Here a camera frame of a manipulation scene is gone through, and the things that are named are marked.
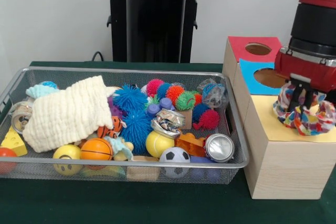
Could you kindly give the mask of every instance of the red spiky ball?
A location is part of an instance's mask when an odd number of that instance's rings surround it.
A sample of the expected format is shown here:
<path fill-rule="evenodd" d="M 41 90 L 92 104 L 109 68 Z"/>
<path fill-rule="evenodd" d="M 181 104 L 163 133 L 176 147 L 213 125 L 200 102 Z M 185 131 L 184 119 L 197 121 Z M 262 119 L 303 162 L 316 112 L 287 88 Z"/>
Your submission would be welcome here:
<path fill-rule="evenodd" d="M 200 103 L 202 103 L 202 95 L 201 94 L 194 94 L 195 95 L 195 106 L 199 105 Z"/>
<path fill-rule="evenodd" d="M 160 79 L 153 79 L 147 84 L 147 95 L 149 97 L 154 97 L 157 93 L 157 90 L 164 81 Z"/>
<path fill-rule="evenodd" d="M 173 105 L 176 106 L 176 101 L 183 92 L 184 88 L 181 86 L 171 86 L 167 89 L 166 97 L 172 100 Z"/>
<path fill-rule="evenodd" d="M 214 110 L 205 111 L 199 118 L 199 123 L 193 123 L 196 130 L 203 128 L 204 130 L 214 130 L 219 124 L 219 114 Z"/>

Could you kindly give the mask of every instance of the white cloth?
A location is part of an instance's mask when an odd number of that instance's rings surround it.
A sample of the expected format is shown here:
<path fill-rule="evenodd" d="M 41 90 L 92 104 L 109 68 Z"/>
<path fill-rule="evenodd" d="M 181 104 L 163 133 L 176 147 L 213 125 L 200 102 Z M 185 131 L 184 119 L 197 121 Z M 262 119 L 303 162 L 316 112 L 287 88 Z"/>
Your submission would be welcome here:
<path fill-rule="evenodd" d="M 40 153 L 85 139 L 100 126 L 112 129 L 111 93 L 102 76 L 95 76 L 38 98 L 23 130 L 25 141 Z"/>

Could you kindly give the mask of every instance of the green table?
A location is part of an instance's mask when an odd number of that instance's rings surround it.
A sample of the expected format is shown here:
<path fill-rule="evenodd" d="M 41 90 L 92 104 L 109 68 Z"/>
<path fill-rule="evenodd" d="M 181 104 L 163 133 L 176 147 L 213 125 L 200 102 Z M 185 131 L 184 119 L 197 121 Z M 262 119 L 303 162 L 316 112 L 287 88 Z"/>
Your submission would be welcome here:
<path fill-rule="evenodd" d="M 32 62 L 32 66 L 221 72 L 220 64 Z M 336 223 L 336 170 L 320 200 L 252 200 L 228 186 L 0 179 L 1 223 Z"/>

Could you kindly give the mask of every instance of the shape sorter box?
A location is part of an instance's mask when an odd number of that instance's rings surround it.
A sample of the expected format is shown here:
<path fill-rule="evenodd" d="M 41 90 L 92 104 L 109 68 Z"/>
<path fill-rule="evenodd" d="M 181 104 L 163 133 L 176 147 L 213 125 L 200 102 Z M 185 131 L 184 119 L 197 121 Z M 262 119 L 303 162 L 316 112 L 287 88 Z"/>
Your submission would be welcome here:
<path fill-rule="evenodd" d="M 256 51 L 247 51 L 248 44 L 264 44 L 270 50 L 253 56 Z M 327 134 L 300 136 L 278 121 L 272 104 L 281 80 L 267 74 L 260 78 L 257 73 L 272 71 L 280 47 L 276 38 L 229 37 L 227 41 L 223 73 L 233 84 L 244 123 L 250 151 L 245 168 L 248 187 L 253 199 L 319 199 L 336 163 L 336 127 Z M 277 88 L 262 84 L 267 82 L 278 82 Z"/>

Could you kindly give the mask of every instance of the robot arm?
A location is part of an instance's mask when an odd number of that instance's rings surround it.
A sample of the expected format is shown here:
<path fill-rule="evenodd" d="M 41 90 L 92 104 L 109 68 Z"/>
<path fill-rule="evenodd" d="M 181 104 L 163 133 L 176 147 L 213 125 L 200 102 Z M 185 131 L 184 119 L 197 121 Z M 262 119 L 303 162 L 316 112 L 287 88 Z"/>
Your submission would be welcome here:
<path fill-rule="evenodd" d="M 288 47 L 277 54 L 275 70 L 304 88 L 305 106 L 312 92 L 336 89 L 336 0 L 299 0 Z M 292 110 L 298 101 L 293 99 Z"/>

